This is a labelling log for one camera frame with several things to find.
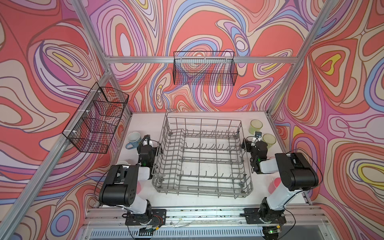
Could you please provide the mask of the green glass cup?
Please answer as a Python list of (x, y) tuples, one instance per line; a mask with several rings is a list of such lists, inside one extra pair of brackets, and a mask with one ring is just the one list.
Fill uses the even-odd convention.
[(276, 137), (272, 134), (264, 134), (262, 139), (263, 142), (267, 144), (267, 149), (271, 148), (277, 142)]
[(254, 136), (256, 132), (259, 132), (263, 127), (263, 123), (260, 120), (254, 119), (250, 121), (249, 133)]

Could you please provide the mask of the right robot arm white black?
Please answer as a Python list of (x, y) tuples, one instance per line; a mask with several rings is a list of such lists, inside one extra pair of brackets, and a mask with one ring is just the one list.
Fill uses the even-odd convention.
[(242, 149), (251, 154), (251, 171), (256, 174), (279, 173), (281, 182), (264, 198), (258, 214), (264, 221), (281, 216), (285, 205), (297, 194), (316, 188), (319, 176), (302, 153), (277, 153), (268, 159), (268, 145), (263, 141), (243, 139)]

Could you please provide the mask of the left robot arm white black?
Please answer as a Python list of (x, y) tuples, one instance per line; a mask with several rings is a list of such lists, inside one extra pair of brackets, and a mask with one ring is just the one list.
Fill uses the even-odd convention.
[(109, 207), (121, 207), (133, 215), (150, 216), (151, 203), (138, 196), (138, 184), (140, 181), (152, 179), (155, 157), (160, 149), (161, 144), (155, 147), (151, 136), (145, 135), (137, 146), (137, 164), (117, 164), (110, 167), (99, 192), (99, 203)]

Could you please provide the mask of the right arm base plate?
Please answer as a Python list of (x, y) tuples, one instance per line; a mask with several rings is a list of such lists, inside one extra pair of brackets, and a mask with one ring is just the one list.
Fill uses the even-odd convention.
[(246, 219), (247, 224), (283, 225), (287, 222), (284, 211), (245, 208), (240, 216)]

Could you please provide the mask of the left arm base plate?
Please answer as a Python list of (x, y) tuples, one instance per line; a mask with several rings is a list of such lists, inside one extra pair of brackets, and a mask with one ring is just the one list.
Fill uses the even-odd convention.
[(122, 214), (127, 226), (152, 226), (161, 227), (166, 223), (167, 210), (147, 210), (144, 214), (134, 215), (131, 212)]

